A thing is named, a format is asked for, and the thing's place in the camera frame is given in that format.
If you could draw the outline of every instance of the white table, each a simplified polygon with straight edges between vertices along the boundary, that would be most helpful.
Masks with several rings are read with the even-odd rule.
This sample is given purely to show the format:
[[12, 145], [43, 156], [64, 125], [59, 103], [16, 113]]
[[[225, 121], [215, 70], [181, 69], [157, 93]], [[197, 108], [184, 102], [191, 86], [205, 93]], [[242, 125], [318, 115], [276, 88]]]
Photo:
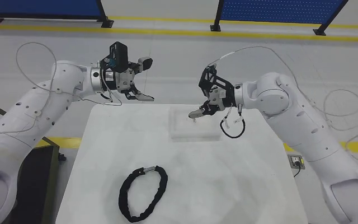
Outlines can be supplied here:
[[[170, 107], [92, 109], [57, 224], [129, 223], [118, 208], [119, 189], [133, 170], [154, 165], [166, 170], [167, 190], [141, 223], [308, 223], [282, 142], [258, 111], [244, 110], [240, 139], [173, 141]], [[151, 172], [133, 182], [132, 215], [147, 208], [159, 179]]]

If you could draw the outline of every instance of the electrical outlet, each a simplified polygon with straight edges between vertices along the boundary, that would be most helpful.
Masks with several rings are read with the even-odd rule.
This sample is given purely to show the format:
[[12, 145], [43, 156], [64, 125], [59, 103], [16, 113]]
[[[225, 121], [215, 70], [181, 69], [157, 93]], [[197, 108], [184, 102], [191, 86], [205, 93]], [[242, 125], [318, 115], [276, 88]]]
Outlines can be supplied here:
[[291, 166], [292, 169], [299, 169], [299, 166], [296, 166], [296, 164], [295, 164], [296, 162], [300, 162], [301, 170], [305, 169], [304, 161], [303, 161], [302, 156], [300, 156], [300, 155], [288, 155], [288, 158], [289, 158], [290, 166]]
[[296, 162], [301, 163], [300, 157], [298, 157], [298, 156], [291, 156], [291, 160], [292, 160], [293, 165], [296, 165]]

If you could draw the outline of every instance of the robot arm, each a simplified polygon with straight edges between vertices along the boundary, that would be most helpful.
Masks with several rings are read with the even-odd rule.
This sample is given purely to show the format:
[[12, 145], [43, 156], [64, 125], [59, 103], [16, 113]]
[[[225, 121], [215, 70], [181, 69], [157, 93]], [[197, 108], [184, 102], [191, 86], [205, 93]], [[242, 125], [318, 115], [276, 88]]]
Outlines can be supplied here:
[[216, 75], [214, 65], [204, 70], [199, 86], [208, 100], [190, 118], [213, 115], [231, 105], [239, 112], [258, 109], [277, 136], [310, 163], [335, 219], [358, 224], [358, 164], [290, 77], [268, 73], [258, 81], [233, 86]]
[[[140, 93], [134, 84], [134, 76], [149, 69], [152, 61], [145, 57], [138, 63], [129, 62], [127, 47], [120, 42], [114, 43], [110, 55], [94, 68], [57, 61], [53, 92], [33, 87], [0, 119], [0, 223], [15, 203], [17, 175], [23, 160], [71, 103], [102, 94], [108, 88], [118, 90], [129, 100], [153, 101], [154, 98]], [[48, 88], [50, 81], [38, 86]]]

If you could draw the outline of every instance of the gray floor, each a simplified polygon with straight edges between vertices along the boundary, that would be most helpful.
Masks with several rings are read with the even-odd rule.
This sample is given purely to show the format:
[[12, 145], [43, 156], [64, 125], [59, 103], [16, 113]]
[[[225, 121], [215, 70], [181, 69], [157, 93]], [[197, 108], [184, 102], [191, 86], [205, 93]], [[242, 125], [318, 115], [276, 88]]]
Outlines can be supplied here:
[[[89, 65], [108, 55], [109, 46], [122, 41], [129, 47], [129, 58], [136, 61], [150, 55], [153, 67], [136, 78], [138, 89], [152, 95], [159, 104], [200, 104], [205, 98], [197, 87], [202, 70], [220, 56], [248, 45], [274, 48], [297, 74], [298, 82], [309, 97], [322, 108], [324, 96], [336, 88], [358, 92], [356, 58], [358, 44], [322, 41], [230, 39], [183, 36], [153, 36], [124, 34], [78, 34], [32, 31], [0, 31], [0, 108], [9, 108], [32, 87], [18, 72], [15, 64], [17, 48], [27, 41], [49, 46], [58, 60], [73, 60]], [[48, 80], [53, 63], [44, 49], [27, 46], [20, 52], [20, 65], [35, 82]], [[232, 82], [253, 81], [271, 71], [289, 74], [271, 52], [262, 49], [236, 54], [218, 64], [223, 77]], [[99, 96], [90, 97], [102, 101]], [[328, 102], [332, 113], [347, 113], [357, 108], [356, 98], [346, 93], [335, 94]], [[47, 136], [81, 137], [93, 104], [74, 103]], [[357, 116], [332, 118], [335, 125], [347, 128], [356, 124]], [[356, 130], [335, 132], [346, 141]], [[56, 211], [68, 181], [77, 151], [61, 149], [68, 161], [61, 166], [58, 180]], [[296, 183], [308, 216], [313, 224], [336, 224], [324, 204], [319, 181], [307, 165], [296, 177]]]

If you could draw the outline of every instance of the black bracket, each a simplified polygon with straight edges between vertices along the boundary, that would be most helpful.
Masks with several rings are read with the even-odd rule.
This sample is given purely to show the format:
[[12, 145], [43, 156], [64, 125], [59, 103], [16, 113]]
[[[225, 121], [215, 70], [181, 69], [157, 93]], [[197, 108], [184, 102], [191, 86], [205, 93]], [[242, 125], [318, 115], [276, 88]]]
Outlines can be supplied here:
[[107, 16], [105, 20], [97, 20], [97, 22], [102, 22], [102, 28], [112, 28], [112, 25], [114, 23], [114, 21], [109, 20]]
[[236, 106], [234, 86], [227, 80], [217, 75], [216, 65], [208, 66], [201, 74], [199, 81], [199, 87], [201, 88], [204, 96], [210, 97], [210, 93], [213, 91], [214, 86], [218, 86], [226, 90], [227, 96], [223, 98], [223, 104], [226, 108], [231, 105]]

